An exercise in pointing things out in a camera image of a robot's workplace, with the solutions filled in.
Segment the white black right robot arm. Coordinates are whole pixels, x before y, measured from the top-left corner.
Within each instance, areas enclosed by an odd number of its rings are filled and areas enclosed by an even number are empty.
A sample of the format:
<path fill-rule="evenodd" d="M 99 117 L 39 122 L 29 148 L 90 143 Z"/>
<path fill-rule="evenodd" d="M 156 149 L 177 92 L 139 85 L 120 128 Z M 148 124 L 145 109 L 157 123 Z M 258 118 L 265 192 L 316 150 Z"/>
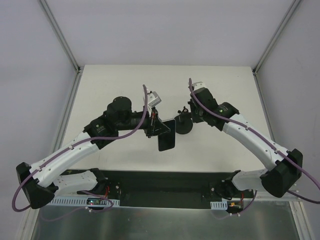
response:
<path fill-rule="evenodd" d="M 196 82 L 191 89 L 192 121 L 206 122 L 233 137 L 264 166 L 260 170 L 236 170 L 216 186 L 217 193 L 230 199 L 245 190 L 265 190 L 276 198 L 283 197 L 302 175 L 303 154 L 296 148 L 288 150 L 262 135 L 230 103 L 218 104 L 204 83 Z"/>

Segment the black smartphone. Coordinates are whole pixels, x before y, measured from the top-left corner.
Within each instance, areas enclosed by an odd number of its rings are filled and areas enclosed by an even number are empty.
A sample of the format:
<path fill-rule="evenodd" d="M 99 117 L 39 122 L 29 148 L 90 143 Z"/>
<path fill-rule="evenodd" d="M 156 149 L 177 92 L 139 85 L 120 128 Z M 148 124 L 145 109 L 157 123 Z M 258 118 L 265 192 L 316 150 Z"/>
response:
<path fill-rule="evenodd" d="M 176 145 L 176 120 L 169 119 L 164 121 L 163 124 L 169 129 L 169 131 L 158 135 L 159 152 L 171 150 Z"/>

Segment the black phone stand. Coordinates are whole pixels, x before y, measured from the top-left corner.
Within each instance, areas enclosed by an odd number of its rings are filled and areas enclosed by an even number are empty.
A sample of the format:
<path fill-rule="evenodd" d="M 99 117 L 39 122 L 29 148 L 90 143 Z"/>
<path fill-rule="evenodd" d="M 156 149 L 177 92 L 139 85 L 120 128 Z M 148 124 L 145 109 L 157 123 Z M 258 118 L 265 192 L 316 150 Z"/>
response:
<path fill-rule="evenodd" d="M 182 110 L 177 111 L 175 120 L 175 132 L 179 135 L 186 135 L 193 129 L 192 115 L 184 106 Z"/>

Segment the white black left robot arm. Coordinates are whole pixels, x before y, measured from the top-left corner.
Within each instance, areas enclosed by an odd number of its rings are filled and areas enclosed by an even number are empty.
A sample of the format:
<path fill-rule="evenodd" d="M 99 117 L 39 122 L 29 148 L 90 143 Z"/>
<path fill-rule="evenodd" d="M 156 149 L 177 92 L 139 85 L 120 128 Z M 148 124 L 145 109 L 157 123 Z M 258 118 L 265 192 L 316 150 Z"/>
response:
<path fill-rule="evenodd" d="M 71 142 L 48 157 L 27 164 L 20 163 L 16 172 L 20 186 L 32 209 L 39 209 L 50 203 L 54 197 L 78 191 L 102 194 L 106 178 L 98 168 L 83 173 L 62 175 L 69 167 L 83 158 L 96 153 L 115 140 L 120 140 L 120 131 L 128 131 L 129 137 L 137 130 L 143 130 L 147 138 L 156 136 L 158 150 L 166 151 L 175 146 L 176 122 L 162 121 L 156 105 L 161 100 L 149 93 L 141 112 L 132 111 L 132 102 L 124 96 L 116 97 L 101 116 L 92 120 Z"/>

